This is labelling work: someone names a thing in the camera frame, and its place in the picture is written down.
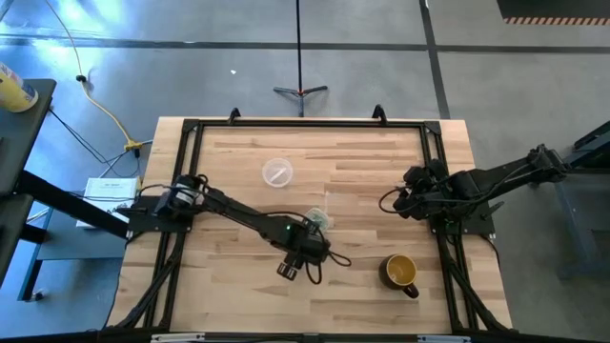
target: yellow mug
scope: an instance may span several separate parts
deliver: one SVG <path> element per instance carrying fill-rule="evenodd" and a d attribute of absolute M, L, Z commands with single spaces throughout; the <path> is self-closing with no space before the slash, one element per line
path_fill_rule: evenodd
<path fill-rule="evenodd" d="M 391 290 L 401 290 L 411 298 L 417 298 L 419 291 L 415 285 L 416 263 L 402 254 L 393 254 L 379 264 L 379 279 Z"/>

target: black cable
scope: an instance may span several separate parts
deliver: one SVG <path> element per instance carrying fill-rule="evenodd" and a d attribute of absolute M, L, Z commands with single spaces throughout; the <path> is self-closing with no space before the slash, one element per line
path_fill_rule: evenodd
<path fill-rule="evenodd" d="M 309 277 L 309 280 L 312 281 L 314 285 L 322 283 L 322 265 L 317 265 L 317 280 L 314 280 L 312 273 L 309 271 L 309 262 L 305 262 L 305 271 L 307 272 L 307 277 Z"/>
<path fill-rule="evenodd" d="M 312 219 L 306 217 L 305 215 L 298 213 L 298 212 L 292 212 L 292 211 L 275 211 L 275 212 L 264 212 L 264 213 L 260 213 L 259 215 L 277 215 L 277 214 L 289 214 L 289 215 L 295 215 L 305 221 L 311 222 Z"/>
<path fill-rule="evenodd" d="M 70 195 L 76 196 L 77 198 L 80 199 L 89 199 L 89 200 L 93 200 L 93 201 L 108 201 L 108 202 L 115 202 L 115 201 L 129 201 L 129 200 L 135 200 L 135 198 L 129 198 L 129 197 L 113 197 L 113 196 L 87 196 L 87 195 L 81 195 L 79 193 L 75 193 L 75 192 L 68 192 Z"/>
<path fill-rule="evenodd" d="M 97 162 L 102 163 L 102 164 L 107 164 L 108 167 L 110 168 L 110 170 L 116 176 L 122 177 L 122 178 L 129 178 L 129 177 L 133 177 L 136 173 L 140 172 L 139 158 L 136 158 L 137 167 L 134 172 L 132 172 L 130 175 L 119 174 L 118 172 L 116 172 L 116 170 L 112 166 L 111 162 L 114 161 L 115 159 L 120 159 L 128 151 L 123 151 L 120 154 L 116 155 L 114 158 L 107 159 L 106 157 L 104 157 L 104 155 L 100 151 L 98 151 L 96 148 L 94 148 L 91 143 L 89 143 L 85 138 L 83 138 L 83 136 L 81 136 L 75 129 L 73 129 L 70 125 L 68 125 L 65 121 L 63 121 L 59 117 L 59 115 L 57 115 L 57 113 L 55 113 L 52 109 L 49 109 L 49 112 L 59 121 L 59 123 L 61 123 L 61 125 L 72 135 L 72 137 L 74 137 L 74 139 L 76 139 L 76 141 L 78 143 L 80 143 L 80 145 L 83 148 L 85 148 L 91 154 L 91 156 L 93 156 L 93 158 L 95 158 L 97 160 Z"/>
<path fill-rule="evenodd" d="M 336 252 L 329 252 L 329 256 L 331 256 L 331 259 L 333 261 L 335 261 L 335 263 L 341 267 L 351 267 L 352 266 L 352 260 L 347 256 L 344 256 L 344 255 L 342 255 L 340 253 L 336 253 Z M 344 261 L 347 261 L 347 262 L 341 263 L 338 261 L 337 258 L 343 259 Z"/>
<path fill-rule="evenodd" d="M 168 188 L 169 186 L 163 185 L 163 184 L 154 184 L 154 185 L 149 185 L 146 187 L 143 187 L 140 191 L 138 191 L 136 198 L 140 198 L 142 197 L 142 192 L 148 189 L 152 189 L 152 188 L 157 188 L 157 187 L 162 187 L 162 188 Z"/>
<path fill-rule="evenodd" d="M 494 244 L 494 242 L 492 242 L 491 238 L 489 238 L 488 236 L 484 235 L 484 234 L 480 234 L 479 235 L 481 238 L 483 238 L 484 240 L 487 241 L 487 243 L 489 243 L 489 245 L 492 247 L 492 249 L 494 250 L 494 252 L 496 253 L 496 260 L 498 262 L 498 268 L 502 269 L 502 266 L 500 266 L 499 264 L 499 252 L 498 252 L 498 248 L 496 248 L 496 244 Z"/>
<path fill-rule="evenodd" d="M 389 214 L 398 214 L 398 213 L 403 213 L 403 212 L 407 212 L 407 211 L 409 211 L 409 210 L 411 210 L 411 209 L 414 209 L 414 208 L 415 208 L 416 206 L 418 206 L 420 203 L 413 204 L 413 206 L 409 206 L 408 208 L 403 209 L 403 210 L 400 210 L 400 211 L 390 211 L 390 210 L 386 210 L 386 209 L 383 207 L 383 205 L 382 205 L 383 200 L 385 200 L 385 198 L 387 198 L 387 197 L 388 197 L 390 194 L 392 194 L 392 193 L 394 193 L 394 192 L 402 192 L 402 191 L 405 191 L 406 189 L 407 189 L 407 187 L 406 187 L 406 186 L 403 186 L 403 187 L 396 187 L 396 188 L 394 188 L 393 190 L 391 190 L 391 191 L 389 191 L 389 192 L 386 192 L 385 194 L 381 195 L 381 198 L 379 198 L 379 201 L 378 201 L 378 203 L 377 203 L 377 205 L 379 206 L 379 209 L 380 209 L 380 210 L 382 210 L 382 211 L 384 211 L 384 212 L 386 212 L 386 213 L 389 213 Z"/>

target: metal bracket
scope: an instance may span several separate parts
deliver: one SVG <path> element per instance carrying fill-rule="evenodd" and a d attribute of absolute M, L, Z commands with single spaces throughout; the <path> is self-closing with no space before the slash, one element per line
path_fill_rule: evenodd
<path fill-rule="evenodd" d="M 153 334 L 151 343 L 167 342 L 204 342 L 206 333 L 162 333 Z"/>
<path fill-rule="evenodd" d="M 198 119 L 184 119 L 182 122 L 182 131 L 190 132 L 199 125 Z"/>
<path fill-rule="evenodd" d="M 459 225 L 448 225 L 443 215 L 433 215 L 430 217 L 430 230 L 432 233 L 493 235 L 496 234 L 496 228 L 489 214 L 491 211 L 488 203 L 478 205 L 468 218 L 462 220 L 461 232 Z"/>
<path fill-rule="evenodd" d="M 375 105 L 375 109 L 373 110 L 373 119 L 378 119 L 381 125 L 388 125 L 388 117 L 385 115 L 385 111 L 381 107 L 381 105 Z"/>
<path fill-rule="evenodd" d="M 240 117 L 241 113 L 239 112 L 238 108 L 233 108 L 233 110 L 231 111 L 231 114 L 229 115 L 229 125 L 232 125 L 233 122 L 235 121 L 236 117 Z"/>
<path fill-rule="evenodd" d="M 160 196 L 141 196 L 129 209 L 116 211 L 130 218 L 129 230 L 133 232 L 189 232 L 193 221 L 163 220 L 152 213 Z"/>
<path fill-rule="evenodd" d="M 318 333 L 304 333 L 301 343 L 321 343 L 320 335 Z"/>
<path fill-rule="evenodd" d="M 440 123 L 438 121 L 424 121 L 423 126 L 434 134 L 440 134 Z"/>
<path fill-rule="evenodd" d="M 453 335 L 425 334 L 417 337 L 419 343 L 470 343 L 470 337 Z"/>

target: tripod stand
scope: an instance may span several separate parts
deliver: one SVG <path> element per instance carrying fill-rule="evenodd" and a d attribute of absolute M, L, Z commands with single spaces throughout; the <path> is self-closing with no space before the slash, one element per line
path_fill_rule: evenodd
<path fill-rule="evenodd" d="M 278 93 L 290 94 L 298 99 L 298 116 L 305 116 L 305 96 L 316 91 L 325 91 L 326 86 L 315 87 L 308 90 L 303 90 L 303 77 L 301 74 L 301 15 L 300 1 L 296 0 L 296 50 L 298 51 L 298 90 L 290 90 L 280 87 L 274 87 L 274 91 Z"/>

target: clear plastic lid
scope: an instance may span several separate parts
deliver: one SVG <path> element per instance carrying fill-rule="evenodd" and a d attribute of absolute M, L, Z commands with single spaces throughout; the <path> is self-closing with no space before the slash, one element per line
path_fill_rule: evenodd
<path fill-rule="evenodd" d="M 282 188 L 293 179 L 293 165 L 283 158 L 267 161 L 263 167 L 263 179 L 275 188 Z"/>

